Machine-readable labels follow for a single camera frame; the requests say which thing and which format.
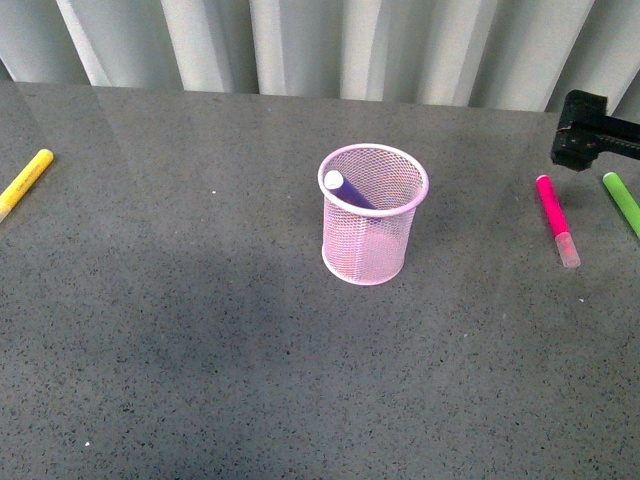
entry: mesh cup rim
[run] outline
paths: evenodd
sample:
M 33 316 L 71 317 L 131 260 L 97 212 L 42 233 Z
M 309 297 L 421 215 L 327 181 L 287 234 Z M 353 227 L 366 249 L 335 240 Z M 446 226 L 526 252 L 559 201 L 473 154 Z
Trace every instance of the mesh cup rim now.
M 422 188 L 415 196 L 413 200 L 409 203 L 405 203 L 400 207 L 390 208 L 387 210 L 370 210 L 368 208 L 356 207 L 351 205 L 350 203 L 345 202 L 344 200 L 339 199 L 333 193 L 329 191 L 327 187 L 324 186 L 324 171 L 326 169 L 327 164 L 333 160 L 338 155 L 342 155 L 345 152 L 349 152 L 351 150 L 359 150 L 359 149 L 376 149 L 376 150 L 384 150 L 390 153 L 394 153 L 405 160 L 408 160 L 416 170 L 420 173 L 422 177 Z M 422 201 L 427 196 L 427 192 L 429 191 L 429 176 L 427 175 L 427 171 L 424 167 L 418 162 L 413 156 L 409 155 L 407 152 L 403 152 L 394 147 L 390 147 L 388 145 L 382 145 L 379 143 L 356 143 L 354 145 L 347 145 L 345 147 L 339 148 L 331 152 L 320 164 L 320 168 L 318 169 L 318 185 L 320 185 L 320 190 L 324 194 L 324 198 L 329 200 L 335 206 L 345 210 L 349 213 L 353 213 L 354 215 L 358 215 L 360 217 L 368 217 L 368 218 L 387 218 L 387 217 L 395 217 L 397 215 L 403 215 L 411 210 L 414 210 L 418 205 L 422 203 Z

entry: pink marker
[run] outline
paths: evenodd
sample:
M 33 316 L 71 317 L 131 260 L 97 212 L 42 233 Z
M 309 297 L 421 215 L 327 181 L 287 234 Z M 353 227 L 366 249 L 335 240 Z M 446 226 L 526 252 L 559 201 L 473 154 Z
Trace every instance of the pink marker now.
M 558 252 L 560 252 L 560 258 L 562 264 L 567 268 L 576 268 L 580 266 L 580 257 L 578 251 L 569 233 L 569 225 L 562 214 L 558 197 L 553 190 L 553 184 L 551 179 L 547 175 L 540 175 L 536 179 L 536 187 L 538 187 L 538 193 L 544 206 L 544 211 L 547 214 L 549 225 L 551 225 L 551 232 L 556 239 L 556 245 L 558 246 Z

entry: yellow marker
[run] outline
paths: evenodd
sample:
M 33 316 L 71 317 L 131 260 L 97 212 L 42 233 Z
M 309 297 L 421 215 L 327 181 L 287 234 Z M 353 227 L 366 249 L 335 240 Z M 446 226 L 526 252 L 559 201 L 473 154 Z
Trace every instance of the yellow marker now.
M 27 193 L 31 185 L 35 183 L 42 172 L 53 162 L 53 153 L 49 150 L 40 150 L 33 160 L 20 172 L 20 175 L 11 182 L 11 185 L 0 195 L 0 222 L 16 206 L 22 196 Z

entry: pencil cup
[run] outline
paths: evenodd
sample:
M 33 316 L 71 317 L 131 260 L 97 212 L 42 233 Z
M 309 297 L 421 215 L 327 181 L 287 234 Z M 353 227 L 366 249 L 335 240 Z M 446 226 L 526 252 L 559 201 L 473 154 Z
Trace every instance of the pencil cup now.
M 338 185 L 333 184 L 336 177 Z M 324 194 L 322 258 L 327 268 L 356 285 L 395 277 L 404 264 L 416 207 L 429 190 L 422 165 L 393 147 L 350 145 L 324 159 L 318 183 Z

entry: white curtain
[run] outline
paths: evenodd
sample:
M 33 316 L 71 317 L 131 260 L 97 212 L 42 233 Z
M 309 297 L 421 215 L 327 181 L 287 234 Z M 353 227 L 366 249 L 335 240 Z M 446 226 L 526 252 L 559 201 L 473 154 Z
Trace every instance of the white curtain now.
M 638 0 L 3 0 L 0 79 L 640 121 Z

